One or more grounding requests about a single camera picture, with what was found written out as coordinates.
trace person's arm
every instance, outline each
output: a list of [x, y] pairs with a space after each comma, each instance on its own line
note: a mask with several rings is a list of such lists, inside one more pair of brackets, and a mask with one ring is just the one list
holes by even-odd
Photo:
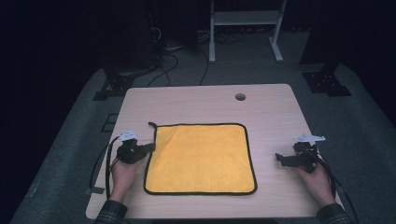
[[112, 164], [113, 190], [94, 223], [120, 224], [128, 208], [123, 204], [128, 189], [134, 183], [137, 168], [143, 160], [127, 164], [115, 159]]
[[302, 168], [292, 168], [303, 180], [308, 192], [317, 201], [320, 209], [317, 217], [323, 224], [351, 224], [352, 220], [347, 216], [343, 207], [338, 204], [332, 196], [329, 177], [323, 166], [318, 163], [312, 174], [307, 173]]

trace plaid sleeve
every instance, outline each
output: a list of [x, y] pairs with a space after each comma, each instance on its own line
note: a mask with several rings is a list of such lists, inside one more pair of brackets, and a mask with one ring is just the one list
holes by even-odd
[[320, 223], [323, 224], [353, 224], [343, 207], [338, 203], [326, 205], [317, 213]]
[[120, 224], [128, 208], [122, 203], [107, 200], [94, 223]]

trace yellow cloth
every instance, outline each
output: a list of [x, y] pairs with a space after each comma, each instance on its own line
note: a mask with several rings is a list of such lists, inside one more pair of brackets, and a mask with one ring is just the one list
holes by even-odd
[[150, 194], [253, 193], [257, 183], [241, 124], [158, 126], [146, 170]]

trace white metal frame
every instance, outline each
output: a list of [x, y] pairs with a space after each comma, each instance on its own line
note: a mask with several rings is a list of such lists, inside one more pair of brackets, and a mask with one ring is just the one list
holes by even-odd
[[215, 2], [210, 5], [210, 42], [209, 42], [209, 61], [216, 62], [215, 52], [215, 26], [220, 25], [261, 25], [274, 24], [274, 36], [269, 37], [271, 47], [278, 63], [283, 62], [283, 57], [277, 46], [280, 25], [282, 24], [287, 0], [282, 0], [280, 10], [268, 11], [221, 11], [215, 12]]

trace light wood table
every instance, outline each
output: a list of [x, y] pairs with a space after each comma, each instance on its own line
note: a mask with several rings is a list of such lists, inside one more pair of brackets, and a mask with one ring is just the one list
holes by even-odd
[[[244, 101], [235, 99], [243, 93]], [[128, 90], [111, 139], [125, 130], [138, 133], [138, 145], [152, 143], [148, 125], [237, 122], [246, 126], [257, 191], [248, 196], [153, 196], [143, 190], [146, 162], [126, 196], [128, 218], [314, 217], [318, 206], [303, 182], [281, 167], [275, 153], [293, 155], [291, 139], [310, 134], [304, 115], [286, 84], [166, 87]], [[120, 146], [113, 147], [112, 157]], [[105, 188], [105, 162], [95, 186]], [[93, 194], [86, 215], [96, 218], [106, 194]]]

